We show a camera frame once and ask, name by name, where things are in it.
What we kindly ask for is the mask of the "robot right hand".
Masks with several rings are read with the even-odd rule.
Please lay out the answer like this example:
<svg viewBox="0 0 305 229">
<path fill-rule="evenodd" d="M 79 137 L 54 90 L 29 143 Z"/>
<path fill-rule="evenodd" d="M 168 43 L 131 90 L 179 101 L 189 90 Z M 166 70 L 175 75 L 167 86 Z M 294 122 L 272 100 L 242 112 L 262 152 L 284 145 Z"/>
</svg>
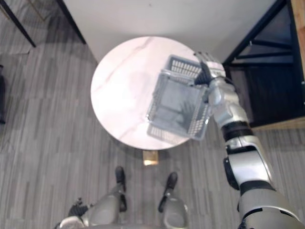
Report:
<svg viewBox="0 0 305 229">
<path fill-rule="evenodd" d="M 209 85 L 214 79 L 226 77 L 223 65 L 207 52 L 195 52 L 194 56 L 198 59 L 201 71 L 194 80 L 195 85 Z"/>
</svg>

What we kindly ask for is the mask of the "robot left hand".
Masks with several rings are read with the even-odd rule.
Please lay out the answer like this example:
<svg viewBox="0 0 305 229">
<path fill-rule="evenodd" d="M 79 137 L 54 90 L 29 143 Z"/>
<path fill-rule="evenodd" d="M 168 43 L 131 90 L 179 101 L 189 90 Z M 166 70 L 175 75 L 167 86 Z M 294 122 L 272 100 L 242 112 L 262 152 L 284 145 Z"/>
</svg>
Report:
<svg viewBox="0 0 305 229">
<path fill-rule="evenodd" d="M 88 211 L 88 209 L 89 207 L 87 205 L 83 205 L 82 198 L 77 198 L 77 200 L 69 209 L 68 217 L 72 217 L 72 216 L 81 217 Z"/>
</svg>

